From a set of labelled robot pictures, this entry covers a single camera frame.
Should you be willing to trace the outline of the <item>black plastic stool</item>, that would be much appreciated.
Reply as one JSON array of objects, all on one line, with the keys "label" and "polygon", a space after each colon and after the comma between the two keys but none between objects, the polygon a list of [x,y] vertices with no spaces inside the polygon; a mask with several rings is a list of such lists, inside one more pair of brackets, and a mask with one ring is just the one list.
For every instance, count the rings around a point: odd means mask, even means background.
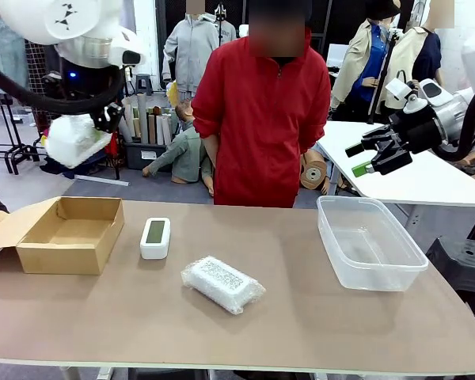
[{"label": "black plastic stool", "polygon": [[475,241],[439,237],[427,250],[426,257],[475,317]]}]

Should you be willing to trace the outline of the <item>grey step stool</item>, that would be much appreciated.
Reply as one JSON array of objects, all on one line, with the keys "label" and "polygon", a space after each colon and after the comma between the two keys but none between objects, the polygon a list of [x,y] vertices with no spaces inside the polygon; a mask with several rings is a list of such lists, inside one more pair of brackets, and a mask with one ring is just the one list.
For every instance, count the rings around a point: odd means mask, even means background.
[{"label": "grey step stool", "polygon": [[153,86],[151,77],[148,74],[137,74],[135,76],[135,92],[137,94],[146,94],[151,96],[153,93]]}]

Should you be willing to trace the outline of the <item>brown paper spool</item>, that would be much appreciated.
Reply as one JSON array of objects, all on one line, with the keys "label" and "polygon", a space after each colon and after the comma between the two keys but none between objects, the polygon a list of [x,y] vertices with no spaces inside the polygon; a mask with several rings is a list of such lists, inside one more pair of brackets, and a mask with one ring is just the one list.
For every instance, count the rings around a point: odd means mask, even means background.
[{"label": "brown paper spool", "polygon": [[301,156],[300,185],[309,190],[320,190],[327,193],[327,164],[321,153],[309,149]]}]

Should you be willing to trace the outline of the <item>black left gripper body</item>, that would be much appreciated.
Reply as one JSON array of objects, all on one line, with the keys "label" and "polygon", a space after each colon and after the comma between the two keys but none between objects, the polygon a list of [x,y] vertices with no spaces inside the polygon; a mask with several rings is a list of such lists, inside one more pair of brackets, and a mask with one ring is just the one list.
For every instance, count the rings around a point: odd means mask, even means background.
[{"label": "black left gripper body", "polygon": [[88,68],[61,59],[62,89],[67,99],[87,99],[105,92],[116,72],[114,66]]}]

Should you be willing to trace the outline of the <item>child mannequin in green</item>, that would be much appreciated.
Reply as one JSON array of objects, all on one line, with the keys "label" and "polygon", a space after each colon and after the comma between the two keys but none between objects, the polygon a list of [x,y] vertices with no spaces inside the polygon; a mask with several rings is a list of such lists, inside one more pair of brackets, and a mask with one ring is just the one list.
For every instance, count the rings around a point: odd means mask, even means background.
[{"label": "child mannequin in green", "polygon": [[179,121],[185,125],[165,152],[142,169],[144,177],[154,176],[161,168],[171,165],[171,181],[176,184],[196,183],[200,178],[211,197],[214,196],[213,164],[200,135],[193,125],[193,110],[190,100],[175,107]]}]

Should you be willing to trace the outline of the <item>lumpy bubble-wrapped clock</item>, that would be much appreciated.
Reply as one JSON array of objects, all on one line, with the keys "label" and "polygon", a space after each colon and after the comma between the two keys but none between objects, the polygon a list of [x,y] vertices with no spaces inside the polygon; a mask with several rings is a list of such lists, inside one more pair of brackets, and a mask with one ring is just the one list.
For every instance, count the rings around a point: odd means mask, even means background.
[{"label": "lumpy bubble-wrapped clock", "polygon": [[112,134],[95,128],[90,115],[60,116],[52,121],[44,139],[48,157],[73,169],[103,150]]}]

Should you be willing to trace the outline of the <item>tall grey paper roll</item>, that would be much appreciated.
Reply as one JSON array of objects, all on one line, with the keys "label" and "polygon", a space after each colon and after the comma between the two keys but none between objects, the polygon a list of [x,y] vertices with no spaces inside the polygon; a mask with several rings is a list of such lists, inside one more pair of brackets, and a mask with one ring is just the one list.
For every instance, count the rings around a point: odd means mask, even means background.
[{"label": "tall grey paper roll", "polygon": [[146,95],[144,93],[137,94],[138,110],[139,110],[139,124],[140,124],[140,139],[142,144],[149,143],[148,119],[146,112]]}]

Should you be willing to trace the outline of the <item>bubble-wrapped clock with print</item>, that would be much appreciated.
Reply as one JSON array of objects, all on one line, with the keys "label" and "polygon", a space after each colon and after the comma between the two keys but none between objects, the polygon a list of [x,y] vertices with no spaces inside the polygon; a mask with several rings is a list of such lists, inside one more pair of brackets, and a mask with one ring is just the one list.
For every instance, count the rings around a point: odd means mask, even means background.
[{"label": "bubble-wrapped clock with print", "polygon": [[233,315],[242,314],[245,306],[266,292],[256,279],[213,256],[190,263],[180,275],[185,287],[195,289]]}]

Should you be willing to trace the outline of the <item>mannequin in cream jacket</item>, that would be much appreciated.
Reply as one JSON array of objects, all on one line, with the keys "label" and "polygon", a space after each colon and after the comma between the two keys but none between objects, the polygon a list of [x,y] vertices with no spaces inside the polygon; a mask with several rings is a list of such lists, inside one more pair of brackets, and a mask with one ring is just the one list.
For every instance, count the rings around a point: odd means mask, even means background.
[{"label": "mannequin in cream jacket", "polygon": [[393,48],[384,84],[397,78],[416,84],[432,79],[442,85],[442,44],[435,30],[453,24],[454,7],[445,0],[430,0],[426,20],[409,29]]}]

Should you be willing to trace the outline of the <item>mannequin in beige coat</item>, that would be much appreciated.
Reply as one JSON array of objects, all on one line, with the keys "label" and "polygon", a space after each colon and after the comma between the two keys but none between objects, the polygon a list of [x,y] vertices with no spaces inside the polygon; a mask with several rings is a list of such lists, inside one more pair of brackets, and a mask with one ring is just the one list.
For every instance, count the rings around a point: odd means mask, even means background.
[{"label": "mannequin in beige coat", "polygon": [[365,122],[388,52],[389,29],[401,0],[366,0],[365,21],[345,52],[332,86],[333,121]]}]

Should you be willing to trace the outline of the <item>person's right forearm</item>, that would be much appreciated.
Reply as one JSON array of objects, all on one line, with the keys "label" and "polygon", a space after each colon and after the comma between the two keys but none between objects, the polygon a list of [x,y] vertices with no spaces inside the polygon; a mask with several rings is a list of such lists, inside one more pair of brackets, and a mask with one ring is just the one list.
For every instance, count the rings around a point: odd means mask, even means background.
[{"label": "person's right forearm", "polygon": [[212,165],[216,167],[216,159],[219,151],[219,137],[217,135],[209,135],[203,139],[203,144]]}]

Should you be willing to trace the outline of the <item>white side table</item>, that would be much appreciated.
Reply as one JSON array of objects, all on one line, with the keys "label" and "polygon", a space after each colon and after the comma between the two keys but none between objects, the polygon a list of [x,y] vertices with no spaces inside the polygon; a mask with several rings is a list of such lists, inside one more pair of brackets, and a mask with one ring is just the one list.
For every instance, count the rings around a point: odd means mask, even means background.
[{"label": "white side table", "polygon": [[412,163],[385,176],[368,173],[356,177],[352,169],[370,161],[375,152],[364,151],[350,158],[345,150],[359,143],[377,125],[328,121],[318,145],[333,163],[329,193],[336,191],[343,175],[363,197],[383,203],[410,204],[405,229],[412,233],[419,224],[424,206],[475,207],[475,180],[434,154],[424,151],[412,156]]}]

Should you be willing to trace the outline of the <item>black metal clothes rack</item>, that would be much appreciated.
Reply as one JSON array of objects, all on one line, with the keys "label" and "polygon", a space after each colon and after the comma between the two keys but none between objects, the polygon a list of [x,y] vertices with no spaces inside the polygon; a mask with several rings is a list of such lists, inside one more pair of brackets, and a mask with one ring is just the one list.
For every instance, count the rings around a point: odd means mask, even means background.
[{"label": "black metal clothes rack", "polygon": [[9,174],[18,175],[18,165],[23,161],[39,162],[41,156],[46,156],[44,152],[38,152],[38,144],[40,144],[42,134],[32,144],[25,144],[22,142],[17,123],[13,117],[11,105],[13,98],[6,93],[0,93],[0,110],[2,118],[6,126],[9,136],[9,143],[0,144],[0,154],[3,155],[3,160]]}]

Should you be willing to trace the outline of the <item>white unwrapped digital clock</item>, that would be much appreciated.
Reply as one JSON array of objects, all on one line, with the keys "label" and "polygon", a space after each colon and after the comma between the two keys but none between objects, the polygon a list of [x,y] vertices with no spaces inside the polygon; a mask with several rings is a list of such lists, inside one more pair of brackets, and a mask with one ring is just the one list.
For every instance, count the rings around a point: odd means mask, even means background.
[{"label": "white unwrapped digital clock", "polygon": [[171,222],[168,218],[149,218],[140,240],[144,260],[163,260],[168,256]]}]

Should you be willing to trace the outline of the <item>checkered hanging garment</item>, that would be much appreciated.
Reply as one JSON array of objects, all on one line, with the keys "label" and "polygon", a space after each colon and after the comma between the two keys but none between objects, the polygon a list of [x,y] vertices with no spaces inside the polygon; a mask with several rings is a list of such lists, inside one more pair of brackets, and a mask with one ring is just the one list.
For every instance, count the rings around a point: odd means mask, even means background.
[{"label": "checkered hanging garment", "polygon": [[[25,55],[27,62],[29,90],[35,94],[46,96],[47,89],[44,76],[48,72],[46,67],[44,46],[25,40]],[[31,105],[31,109],[33,111],[37,127],[41,130],[47,128],[51,121],[58,117],[52,112],[45,111],[42,108],[34,107],[33,105]]]}]

